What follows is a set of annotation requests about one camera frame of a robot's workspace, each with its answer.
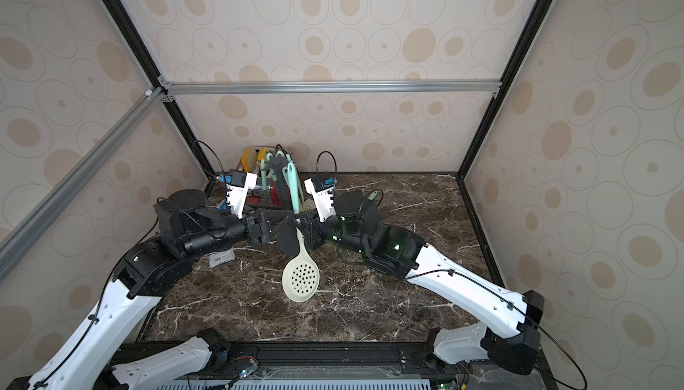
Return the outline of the grey utensil rack stand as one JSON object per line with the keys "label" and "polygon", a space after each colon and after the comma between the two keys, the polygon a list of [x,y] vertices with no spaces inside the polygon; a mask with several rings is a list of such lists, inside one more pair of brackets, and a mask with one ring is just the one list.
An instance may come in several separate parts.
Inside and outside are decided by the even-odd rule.
{"label": "grey utensil rack stand", "polygon": [[[277,148],[275,152],[267,153],[265,161],[263,163],[263,168],[267,175],[271,176],[274,182],[275,192],[279,199],[281,210],[290,210],[293,212],[292,202],[290,199],[290,189],[287,184],[287,180],[283,174],[283,170],[287,167],[289,162],[294,161],[290,154],[286,153],[284,149]],[[301,212],[297,215],[294,214],[294,219],[299,218]],[[276,246],[289,258],[294,258],[297,256],[297,246],[283,246],[283,244],[276,242]]]}

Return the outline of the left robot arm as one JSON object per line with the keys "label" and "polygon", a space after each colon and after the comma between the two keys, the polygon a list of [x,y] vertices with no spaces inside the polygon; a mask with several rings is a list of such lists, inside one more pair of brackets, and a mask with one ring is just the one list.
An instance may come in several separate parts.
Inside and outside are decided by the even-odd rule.
{"label": "left robot arm", "polygon": [[202,256],[247,241],[278,239],[291,256],[299,247],[294,219],[299,208],[283,203],[247,215],[210,208],[201,190],[185,189],[160,198],[154,209],[159,232],[132,247],[114,266],[87,318],[50,359],[12,389],[93,389],[135,325],[193,270]]}

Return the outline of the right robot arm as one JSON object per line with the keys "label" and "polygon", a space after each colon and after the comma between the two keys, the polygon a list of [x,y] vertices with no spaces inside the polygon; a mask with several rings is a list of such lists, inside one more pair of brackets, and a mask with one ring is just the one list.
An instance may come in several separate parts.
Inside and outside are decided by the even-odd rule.
{"label": "right robot arm", "polygon": [[518,375],[532,372],[541,348],[544,298],[502,288],[457,265],[417,233],[385,224],[374,199],[360,190],[311,193],[316,219],[306,234],[320,245],[359,254],[379,274],[430,290],[476,318],[460,329],[432,332],[427,344],[440,361],[490,361]]}

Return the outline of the left yellow toast slice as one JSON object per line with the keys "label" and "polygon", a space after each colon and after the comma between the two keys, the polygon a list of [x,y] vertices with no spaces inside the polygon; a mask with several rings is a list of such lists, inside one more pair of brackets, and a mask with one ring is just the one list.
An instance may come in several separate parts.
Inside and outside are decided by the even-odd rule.
{"label": "left yellow toast slice", "polygon": [[246,149],[242,154],[240,163],[244,172],[256,174],[259,169],[258,150],[253,148]]}

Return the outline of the red chrome toaster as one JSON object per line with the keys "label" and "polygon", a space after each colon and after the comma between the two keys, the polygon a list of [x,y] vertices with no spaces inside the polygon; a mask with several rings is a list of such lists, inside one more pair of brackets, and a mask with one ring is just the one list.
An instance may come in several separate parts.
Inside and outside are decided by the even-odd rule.
{"label": "red chrome toaster", "polygon": [[274,147],[248,147],[236,169],[226,178],[226,204],[235,215],[241,215],[246,206],[281,206],[275,188],[276,177],[266,164],[274,153]]}

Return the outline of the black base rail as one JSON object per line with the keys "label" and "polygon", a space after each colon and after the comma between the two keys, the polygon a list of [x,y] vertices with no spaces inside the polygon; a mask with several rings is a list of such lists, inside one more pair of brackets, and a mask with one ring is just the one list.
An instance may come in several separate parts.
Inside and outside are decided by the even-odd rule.
{"label": "black base rail", "polygon": [[482,354],[443,361],[428,342],[126,344],[96,388],[553,389],[548,366],[518,375]]}

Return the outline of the left aluminium rail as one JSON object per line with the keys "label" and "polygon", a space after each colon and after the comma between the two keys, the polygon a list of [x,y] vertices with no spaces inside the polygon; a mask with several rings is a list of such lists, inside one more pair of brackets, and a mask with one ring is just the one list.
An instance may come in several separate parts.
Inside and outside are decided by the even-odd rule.
{"label": "left aluminium rail", "polygon": [[90,182],[119,149],[134,129],[161,102],[164,90],[152,89],[111,130],[105,133],[93,149],[69,171],[48,195],[15,227],[1,244],[1,277],[5,277],[21,262],[26,253],[42,237],[80,191]]}

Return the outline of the aluminium rail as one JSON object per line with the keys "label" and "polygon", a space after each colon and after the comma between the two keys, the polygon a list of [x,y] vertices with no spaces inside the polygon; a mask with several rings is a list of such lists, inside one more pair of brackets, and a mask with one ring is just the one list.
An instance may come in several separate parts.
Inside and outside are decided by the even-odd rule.
{"label": "aluminium rail", "polygon": [[162,86],[172,94],[400,94],[433,92],[498,92],[498,79],[460,80],[334,80],[279,82],[170,82]]}
{"label": "aluminium rail", "polygon": [[69,171],[48,195],[15,227],[1,244],[1,277],[5,277],[21,262],[26,253],[42,237],[80,191],[90,182],[119,149],[134,129],[161,102],[164,90],[152,89],[111,130],[105,133],[93,149]]}

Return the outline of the back aluminium rail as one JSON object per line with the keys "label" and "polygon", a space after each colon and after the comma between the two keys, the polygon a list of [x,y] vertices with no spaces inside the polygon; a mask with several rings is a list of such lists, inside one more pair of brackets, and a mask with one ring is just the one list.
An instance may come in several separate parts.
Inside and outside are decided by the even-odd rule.
{"label": "back aluminium rail", "polygon": [[170,82],[162,86],[172,94],[400,94],[433,92],[498,92],[498,79],[460,80],[334,80],[279,82]]}

